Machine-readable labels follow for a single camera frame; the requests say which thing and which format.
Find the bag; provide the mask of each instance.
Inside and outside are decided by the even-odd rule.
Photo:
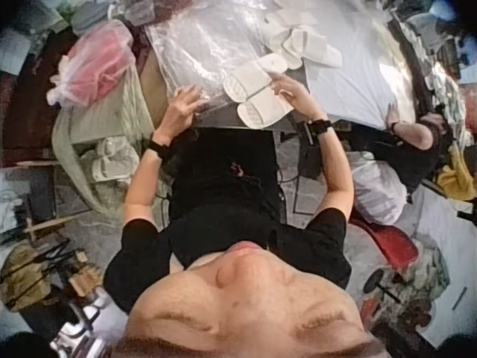
[[[388,163],[371,153],[347,153],[355,186],[355,209],[369,222],[393,225],[406,205],[407,190]]]
[[[130,50],[133,37],[119,20],[99,24],[81,37],[51,78],[50,105],[89,107],[113,90],[136,58]]]

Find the white cloth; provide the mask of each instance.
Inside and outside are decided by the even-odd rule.
[[[318,19],[313,28],[343,54],[343,67],[326,69],[306,60],[306,77],[313,97],[333,119],[385,129],[388,105],[400,94],[393,92],[382,73],[382,68],[396,67],[388,51],[381,47],[373,18],[342,1],[316,2],[318,9],[310,10]],[[411,84],[404,78],[396,76],[393,81],[402,82],[395,88],[405,87],[411,93]],[[400,115],[406,122],[415,122],[414,109]]]
[[[368,152],[348,153],[355,185],[355,208],[370,223],[392,225],[401,216],[407,191],[386,162]]]

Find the black clothing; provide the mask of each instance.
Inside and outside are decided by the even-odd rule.
[[[128,313],[149,286],[169,274],[172,252],[188,268],[206,254],[247,240],[263,248],[270,246],[293,267],[344,289],[351,275],[343,255],[345,234],[346,218],[336,209],[323,211],[306,230],[227,204],[198,207],[161,233],[150,222],[133,220],[124,227],[121,250],[106,270],[104,287]]]
[[[231,163],[244,177],[231,172]],[[306,230],[280,224],[276,163],[271,133],[203,130],[174,182],[171,224],[161,233],[145,220],[124,227],[121,250],[104,277],[114,301],[130,312],[149,286],[169,274],[172,253],[187,269],[240,241],[345,288],[351,267],[343,255],[344,214],[325,210]]]
[[[425,121],[419,123],[429,128],[434,137],[434,143],[427,151],[422,151],[388,132],[353,125],[353,150],[370,151],[376,160],[388,162],[408,190],[408,194],[412,194],[424,179],[432,175],[440,156],[448,149],[443,148],[442,136],[436,125]]]

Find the man's left hand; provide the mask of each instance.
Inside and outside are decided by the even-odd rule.
[[[194,113],[207,103],[201,100],[202,90],[196,86],[179,88],[170,100],[164,118],[153,136],[153,141],[161,145],[170,145],[192,125]]]

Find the white slide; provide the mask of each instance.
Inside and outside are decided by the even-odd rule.
[[[262,30],[262,41],[271,51],[285,58],[289,69],[299,69],[303,66],[301,56],[294,56],[282,44],[290,38],[290,29],[277,23],[263,22],[260,24]]]
[[[275,0],[275,4],[283,8],[295,8],[300,10],[313,9],[319,4],[315,0]]]
[[[285,73],[286,60],[279,54],[267,54],[234,69],[224,81],[224,90],[237,103],[243,103],[270,84],[269,72]]]
[[[303,66],[302,59],[291,54],[286,48],[281,48],[278,51],[275,51],[275,53],[285,58],[289,69],[299,69]]]
[[[282,48],[282,44],[290,37],[290,29],[281,26],[275,22],[262,22],[260,24],[263,43],[271,51],[276,52]]]
[[[289,114],[293,107],[270,88],[264,88],[249,101],[237,108],[240,119],[252,129],[263,129],[277,123]]]
[[[316,25],[316,18],[307,12],[301,12],[295,9],[282,9],[269,13],[265,17],[267,22],[278,24],[286,28],[293,28],[298,25]]]
[[[291,45],[298,54],[308,60],[335,69],[343,67],[340,51],[328,45],[325,36],[311,29],[295,28],[291,33]]]

